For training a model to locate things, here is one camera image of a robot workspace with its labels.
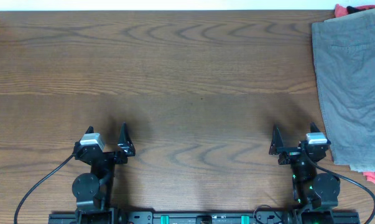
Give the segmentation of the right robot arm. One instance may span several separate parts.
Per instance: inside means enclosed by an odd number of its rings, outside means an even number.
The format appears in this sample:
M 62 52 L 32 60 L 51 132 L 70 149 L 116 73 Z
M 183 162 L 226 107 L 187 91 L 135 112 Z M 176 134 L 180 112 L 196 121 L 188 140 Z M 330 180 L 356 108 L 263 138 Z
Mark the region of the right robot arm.
M 278 164 L 292 169 L 292 193 L 298 202 L 296 207 L 282 213 L 282 223 L 336 222 L 332 209 L 338 205 L 340 179 L 328 172 L 317 172 L 317 162 L 326 157 L 329 145 L 330 140 L 314 123 L 295 147 L 285 146 L 279 128 L 273 127 L 269 154 L 279 157 Z

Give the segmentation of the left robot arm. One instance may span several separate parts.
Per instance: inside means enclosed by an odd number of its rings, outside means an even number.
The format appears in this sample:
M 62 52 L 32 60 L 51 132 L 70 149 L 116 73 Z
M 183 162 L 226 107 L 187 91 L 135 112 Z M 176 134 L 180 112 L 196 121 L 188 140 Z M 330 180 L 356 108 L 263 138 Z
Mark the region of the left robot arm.
M 75 143 L 75 160 L 90 166 L 90 172 L 79 175 L 72 184 L 77 223 L 127 223 L 125 214 L 111 205 L 114 168 L 136 155 L 126 123 L 121 126 L 117 145 L 119 150 L 105 152 L 103 138 L 92 126 Z

